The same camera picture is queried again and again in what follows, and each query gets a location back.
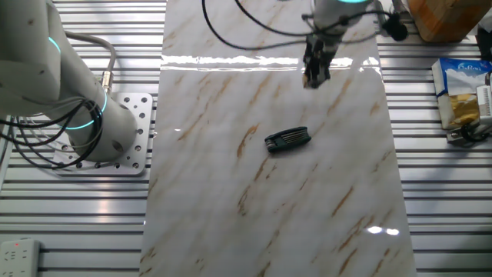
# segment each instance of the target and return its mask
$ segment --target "marble surface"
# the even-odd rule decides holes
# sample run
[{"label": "marble surface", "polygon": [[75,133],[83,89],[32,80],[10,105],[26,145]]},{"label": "marble surface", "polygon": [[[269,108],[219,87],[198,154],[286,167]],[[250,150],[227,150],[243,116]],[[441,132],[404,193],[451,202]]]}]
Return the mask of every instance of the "marble surface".
[{"label": "marble surface", "polygon": [[[307,1],[244,4],[307,30]],[[289,39],[233,1],[208,9],[239,45]],[[303,54],[234,50],[198,0],[168,2],[140,276],[416,276],[375,40],[341,46],[318,90],[302,88]],[[267,152],[265,137],[303,125],[306,146]]]}]

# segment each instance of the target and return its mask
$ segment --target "power strip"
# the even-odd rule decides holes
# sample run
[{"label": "power strip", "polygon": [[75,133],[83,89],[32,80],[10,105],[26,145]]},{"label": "power strip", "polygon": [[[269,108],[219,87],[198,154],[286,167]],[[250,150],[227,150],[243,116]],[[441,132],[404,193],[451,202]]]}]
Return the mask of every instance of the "power strip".
[{"label": "power strip", "polygon": [[0,245],[0,277],[36,277],[39,242],[23,239]]}]

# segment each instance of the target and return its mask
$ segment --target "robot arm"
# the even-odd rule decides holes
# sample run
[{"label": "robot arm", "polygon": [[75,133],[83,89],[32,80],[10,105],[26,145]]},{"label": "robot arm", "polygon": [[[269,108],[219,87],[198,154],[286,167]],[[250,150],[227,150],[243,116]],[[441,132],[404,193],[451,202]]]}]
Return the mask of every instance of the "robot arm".
[{"label": "robot arm", "polygon": [[[52,0],[0,1],[0,41],[0,115],[42,112],[54,120],[79,104],[67,100],[91,101],[104,121],[101,139],[86,159],[110,162],[130,148],[135,117],[105,93],[103,85],[109,84],[102,85],[72,48]],[[79,145],[94,136],[92,122],[90,114],[80,110],[65,130],[79,155],[88,149]]]},{"label": "robot arm", "polygon": [[[347,18],[365,12],[371,0],[311,0],[311,17],[316,29],[333,26],[329,31],[307,37],[306,52],[304,53],[305,71],[303,83],[305,88],[318,88],[324,81],[330,79],[330,63],[337,54],[338,46],[345,32],[356,25],[361,17]],[[396,40],[407,37],[407,29],[399,22],[397,15],[383,25],[388,33]]]}]

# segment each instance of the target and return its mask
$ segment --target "cardboard box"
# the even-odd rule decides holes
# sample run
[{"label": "cardboard box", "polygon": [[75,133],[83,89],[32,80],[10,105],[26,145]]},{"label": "cardboard box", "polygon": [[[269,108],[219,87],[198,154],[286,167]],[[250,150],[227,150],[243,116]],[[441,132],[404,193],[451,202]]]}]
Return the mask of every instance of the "cardboard box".
[{"label": "cardboard box", "polygon": [[459,42],[487,14],[492,0],[408,0],[426,42]]}]

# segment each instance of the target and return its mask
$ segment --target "package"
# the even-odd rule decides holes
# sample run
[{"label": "package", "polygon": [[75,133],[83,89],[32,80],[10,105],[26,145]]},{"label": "package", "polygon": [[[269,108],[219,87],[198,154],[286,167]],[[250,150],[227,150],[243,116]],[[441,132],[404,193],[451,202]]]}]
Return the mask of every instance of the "package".
[{"label": "package", "polygon": [[492,0],[408,0],[426,42],[459,42],[492,6]]},{"label": "package", "polygon": [[479,119],[477,87],[492,71],[487,61],[440,58],[432,65],[434,87],[443,129],[451,130]]}]

